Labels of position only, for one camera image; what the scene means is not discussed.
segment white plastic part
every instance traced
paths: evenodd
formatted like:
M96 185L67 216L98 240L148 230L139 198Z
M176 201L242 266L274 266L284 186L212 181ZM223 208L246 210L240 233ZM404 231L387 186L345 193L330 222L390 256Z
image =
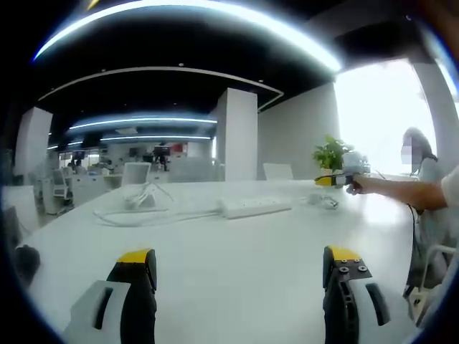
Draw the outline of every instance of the white plastic part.
M227 219L237 219L292 209L291 202L279 199L278 197L239 199L234 201L222 199L220 200L220 206L222 215Z

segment led light strip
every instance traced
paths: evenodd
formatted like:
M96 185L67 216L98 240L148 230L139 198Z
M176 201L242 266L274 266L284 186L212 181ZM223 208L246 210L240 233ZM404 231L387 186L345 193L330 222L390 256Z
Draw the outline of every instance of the led light strip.
M238 5L209 0L141 0L104 9L72 23L51 37L51 39L38 51L34 59L38 58L38 56L40 56L45 50L49 49L53 44L86 24L105 16L110 16L123 11L153 6L192 6L224 12L239 19L243 19L246 22L256 24L273 34L282 37L285 41L303 50L306 54L316 58L320 63L324 64L334 72L341 69L340 62L330 52L325 50L320 44L313 41L311 38L307 37L304 33L258 11Z
M210 140L211 138L207 136L175 136L175 135L159 135L159 136L152 136L152 135L145 135L145 136L120 136L114 138L101 138L101 141L109 141L109 140L128 140L132 138L177 138L177 139L192 139L192 140Z
M174 122L198 122L198 123L217 123L216 120L198 120L196 118L127 118L125 120L103 120L100 122L74 125L69 130L91 127L94 125L112 124L112 123L124 123L124 122L148 122L148 121L174 121Z

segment black ceiling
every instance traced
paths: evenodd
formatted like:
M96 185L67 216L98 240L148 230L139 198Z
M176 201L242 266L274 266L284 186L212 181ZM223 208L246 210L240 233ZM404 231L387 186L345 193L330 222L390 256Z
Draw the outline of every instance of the black ceiling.
M35 22L26 43L28 60L58 27L76 18L126 1L89 1L72 7L59 1ZM292 25L342 3L343 0L241 1ZM378 24L325 42L345 65L355 56L390 57L411 39L399 22ZM30 65L26 104L54 114L52 131L63 133L82 118L139 110L173 110L207 115L228 87L258 94L259 106L277 95L245 82L190 72L143 71L106 75L79 82L43 100L40 97L81 77L129 67L170 66L226 73L273 87L282 101L331 81L320 63L253 25L196 9L154 8L99 19L44 52Z

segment desk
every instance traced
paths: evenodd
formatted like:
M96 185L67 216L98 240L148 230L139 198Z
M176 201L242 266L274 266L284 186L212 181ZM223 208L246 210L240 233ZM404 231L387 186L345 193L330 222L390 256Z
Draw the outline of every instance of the desk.
M312 181L170 183L177 206L212 208L221 196L279 195L299 200ZM246 219L209 217L163 226L103 226L93 210L119 207L117 189L64 214L26 244L41 255L32 299L62 332L70 308L122 254L156 250L158 343L323 343L323 248L356 250L373 276L402 294L410 266L407 206L377 195L329 191L337 210L298 204Z

